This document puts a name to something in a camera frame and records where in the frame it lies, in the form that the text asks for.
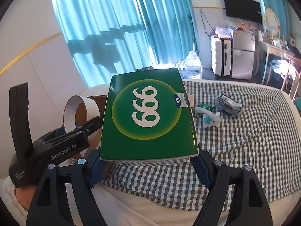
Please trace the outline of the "person left hand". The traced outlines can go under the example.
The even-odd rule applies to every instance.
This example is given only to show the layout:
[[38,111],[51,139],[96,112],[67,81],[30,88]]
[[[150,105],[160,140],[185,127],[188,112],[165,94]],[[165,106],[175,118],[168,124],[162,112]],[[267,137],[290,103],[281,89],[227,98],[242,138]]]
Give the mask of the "person left hand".
[[35,185],[28,185],[25,187],[19,187],[15,190],[16,198],[18,199],[19,203],[28,210],[30,208],[30,204],[32,198],[34,196],[35,190],[37,186]]

